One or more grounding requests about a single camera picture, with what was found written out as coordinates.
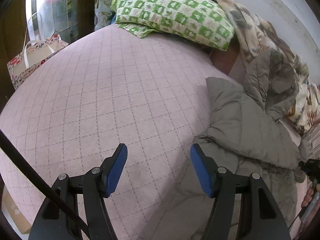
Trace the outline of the person's right hand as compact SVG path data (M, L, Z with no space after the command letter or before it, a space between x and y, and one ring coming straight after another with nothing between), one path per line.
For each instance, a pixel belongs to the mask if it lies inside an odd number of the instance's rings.
M319 187L320 187L319 184L317 184L316 186L310 186L310 188L306 192L306 195L302 201L301 207L306 207L312 201L313 194L315 191L319 192Z

